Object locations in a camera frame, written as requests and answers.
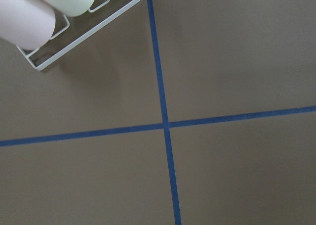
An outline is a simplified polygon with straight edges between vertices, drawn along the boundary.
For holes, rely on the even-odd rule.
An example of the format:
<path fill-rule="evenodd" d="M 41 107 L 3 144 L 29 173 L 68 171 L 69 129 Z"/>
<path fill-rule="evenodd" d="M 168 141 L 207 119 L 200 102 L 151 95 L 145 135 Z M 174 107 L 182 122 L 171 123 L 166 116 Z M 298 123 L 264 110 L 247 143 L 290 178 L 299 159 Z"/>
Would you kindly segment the white cup rack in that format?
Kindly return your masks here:
<path fill-rule="evenodd" d="M 41 71 L 128 11 L 140 0 L 95 0 L 91 8 L 77 17 L 55 11 L 56 25 L 50 40 L 43 46 L 17 49 L 36 70 Z"/>

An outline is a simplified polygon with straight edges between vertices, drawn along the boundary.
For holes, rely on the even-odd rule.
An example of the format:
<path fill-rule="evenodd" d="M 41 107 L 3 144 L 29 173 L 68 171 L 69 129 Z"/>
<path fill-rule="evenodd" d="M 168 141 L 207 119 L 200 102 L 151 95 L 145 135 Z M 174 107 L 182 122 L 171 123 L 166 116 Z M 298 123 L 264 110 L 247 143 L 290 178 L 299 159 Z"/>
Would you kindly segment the pink cup on rack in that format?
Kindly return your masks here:
<path fill-rule="evenodd" d="M 0 37 L 22 49 L 47 43 L 55 22 L 53 8 L 42 0 L 0 0 Z"/>

